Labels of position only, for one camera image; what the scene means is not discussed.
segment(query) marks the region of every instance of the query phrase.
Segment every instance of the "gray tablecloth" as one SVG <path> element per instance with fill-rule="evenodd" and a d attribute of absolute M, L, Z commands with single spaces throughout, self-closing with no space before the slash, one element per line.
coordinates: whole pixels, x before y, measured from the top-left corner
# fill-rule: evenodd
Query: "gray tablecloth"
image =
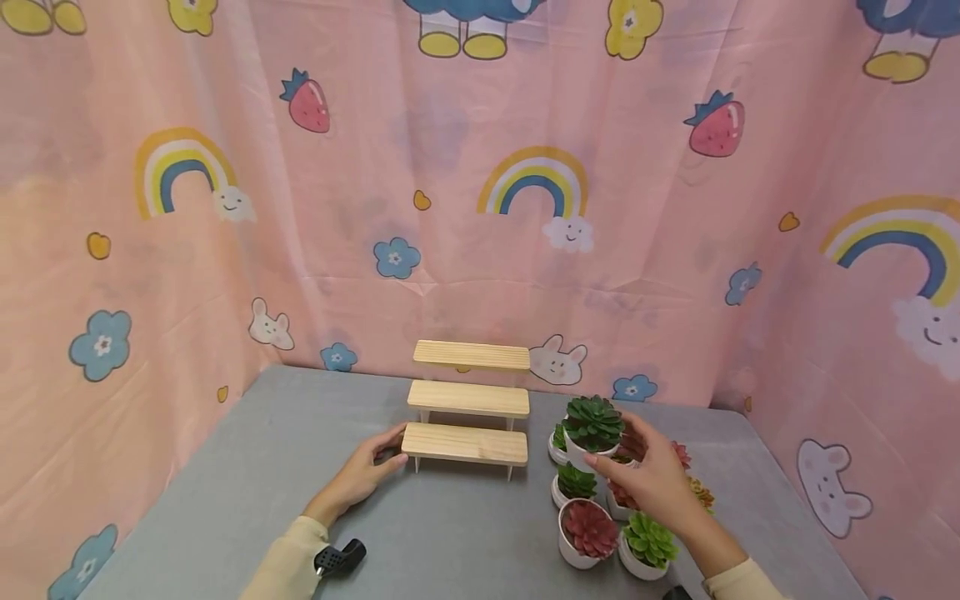
<path fill-rule="evenodd" d="M 409 379 L 271 367 L 223 419 L 154 508 L 91 583 L 82 600 L 234 600 L 271 542 L 357 443 L 415 414 Z M 369 555 L 345 581 L 324 582 L 323 600 L 661 598 L 668 583 L 706 598 L 683 552 L 668 580 L 633 579 L 614 556 L 576 571 L 557 548 L 547 439 L 565 396 L 531 393 L 530 465 L 505 469 L 413 462 L 333 530 Z M 865 596 L 740 415 L 620 403 L 687 444 L 692 472 L 717 501 L 717 517 L 787 595 Z M 463 424 L 464 418 L 447 422 Z M 443 422 L 439 415 L 434 422 Z M 473 420 L 503 427 L 502 420 Z"/>

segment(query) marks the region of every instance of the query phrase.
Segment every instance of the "yellow flower print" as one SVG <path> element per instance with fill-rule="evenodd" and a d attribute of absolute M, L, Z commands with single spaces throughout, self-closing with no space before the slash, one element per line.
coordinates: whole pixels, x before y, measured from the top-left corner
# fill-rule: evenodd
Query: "yellow flower print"
<path fill-rule="evenodd" d="M 177 29 L 185 34 L 197 32 L 201 36 L 213 33 L 213 12 L 217 0 L 167 0 L 170 18 Z"/>
<path fill-rule="evenodd" d="M 658 0 L 611 0 L 608 17 L 607 54 L 633 60 L 660 28 L 663 5 Z"/>

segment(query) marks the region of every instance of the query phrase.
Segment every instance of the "wooden shelf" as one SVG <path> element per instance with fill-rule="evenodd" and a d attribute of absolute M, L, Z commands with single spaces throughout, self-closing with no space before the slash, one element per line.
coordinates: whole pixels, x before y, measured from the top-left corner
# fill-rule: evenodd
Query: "wooden shelf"
<path fill-rule="evenodd" d="M 516 346 L 420 340 L 414 349 L 414 360 L 446 367 L 528 371 L 530 350 Z"/>
<path fill-rule="evenodd" d="M 417 472 L 420 458 L 437 458 L 504 465 L 509 480 L 514 467 L 527 465 L 527 436 L 517 431 L 412 422 L 407 423 L 401 449 L 414 457 Z"/>
<path fill-rule="evenodd" d="M 421 411 L 484 415 L 505 419 L 530 416 L 530 395 L 521 388 L 420 381 L 410 386 L 407 404 Z"/>

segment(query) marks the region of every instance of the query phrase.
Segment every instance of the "left hand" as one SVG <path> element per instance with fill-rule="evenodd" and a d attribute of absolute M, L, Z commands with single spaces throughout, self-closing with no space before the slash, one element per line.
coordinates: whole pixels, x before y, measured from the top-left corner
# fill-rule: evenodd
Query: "left hand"
<path fill-rule="evenodd" d="M 406 422 L 399 423 L 360 443 L 340 472 L 310 500 L 303 515 L 329 528 L 348 508 L 366 500 L 381 481 L 407 464 L 406 454 L 397 454 L 380 465 L 373 463 L 380 452 L 400 446 L 406 428 Z"/>

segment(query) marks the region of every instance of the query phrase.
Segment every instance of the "pink backdrop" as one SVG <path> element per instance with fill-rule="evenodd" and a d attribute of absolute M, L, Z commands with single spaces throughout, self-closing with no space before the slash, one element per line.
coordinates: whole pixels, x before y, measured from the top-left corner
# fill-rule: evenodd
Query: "pink backdrop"
<path fill-rule="evenodd" d="M 871 598 L 955 595 L 942 22 L 893 31 L 908 0 L 220 4 L 0 0 L 6 594 L 75 599 L 283 362 L 713 398 Z M 420 338 L 533 348 L 533 372 L 420 367 Z"/>

